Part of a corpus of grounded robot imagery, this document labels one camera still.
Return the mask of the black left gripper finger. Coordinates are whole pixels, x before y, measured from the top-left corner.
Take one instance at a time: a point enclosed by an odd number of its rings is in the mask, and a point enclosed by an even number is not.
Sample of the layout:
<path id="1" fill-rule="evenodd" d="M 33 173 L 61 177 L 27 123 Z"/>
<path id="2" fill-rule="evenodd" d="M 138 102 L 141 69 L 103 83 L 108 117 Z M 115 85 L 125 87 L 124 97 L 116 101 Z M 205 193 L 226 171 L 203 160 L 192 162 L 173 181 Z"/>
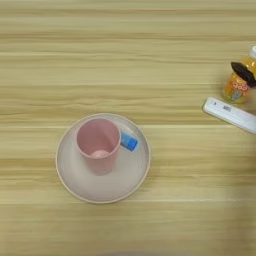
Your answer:
<path id="1" fill-rule="evenodd" d="M 230 80 L 232 82 L 237 79 L 243 80 L 250 88 L 256 87 L 256 66 L 246 65 L 242 62 L 232 62 L 232 75 Z"/>

